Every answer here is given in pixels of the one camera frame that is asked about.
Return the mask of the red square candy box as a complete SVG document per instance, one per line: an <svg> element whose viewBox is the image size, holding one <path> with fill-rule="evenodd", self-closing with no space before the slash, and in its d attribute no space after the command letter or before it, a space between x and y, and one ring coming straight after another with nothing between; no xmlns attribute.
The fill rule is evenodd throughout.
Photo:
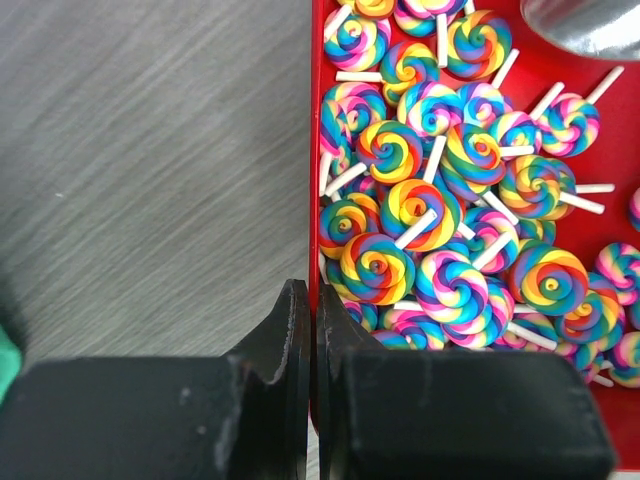
<svg viewBox="0 0 640 480"><path fill-rule="evenodd" d="M518 1L475 3L496 11L509 24L520 58L505 82L517 106L529 109L552 83L563 81L569 91L588 93L615 66L613 60L583 58L557 48L532 31ZM557 243L591 266L605 245L623 241L637 246L639 234L628 219L628 203L639 186L639 62L624 62L624 72L596 106L602 128L595 144L568 163L584 183L614 184L615 190L596 195L605 204L603 215L576 211L560 221ZM639 392L625 387L594 391L619 456L619 474L639 475Z"/></svg>

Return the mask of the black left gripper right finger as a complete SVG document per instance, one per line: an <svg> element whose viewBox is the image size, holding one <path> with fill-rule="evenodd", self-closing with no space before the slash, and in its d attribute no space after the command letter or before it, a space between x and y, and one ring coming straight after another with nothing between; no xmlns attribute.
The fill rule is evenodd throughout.
<svg viewBox="0 0 640 480"><path fill-rule="evenodd" d="M315 423L324 479L605 479L616 453L550 353L389 350L323 286Z"/></svg>

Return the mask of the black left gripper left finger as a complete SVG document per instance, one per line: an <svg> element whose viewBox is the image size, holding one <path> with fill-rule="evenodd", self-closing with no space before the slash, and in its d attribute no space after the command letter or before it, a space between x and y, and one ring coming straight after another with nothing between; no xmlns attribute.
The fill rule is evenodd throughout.
<svg viewBox="0 0 640 480"><path fill-rule="evenodd" d="M5 479L302 479L310 307L301 280L213 357L34 365L1 409Z"/></svg>

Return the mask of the silver metal scoop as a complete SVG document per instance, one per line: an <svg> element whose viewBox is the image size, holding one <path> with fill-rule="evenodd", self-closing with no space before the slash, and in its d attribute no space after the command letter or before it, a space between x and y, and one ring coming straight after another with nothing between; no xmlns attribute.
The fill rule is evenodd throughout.
<svg viewBox="0 0 640 480"><path fill-rule="evenodd" d="M639 0L525 0L522 17L551 45L577 56L639 60Z"/></svg>

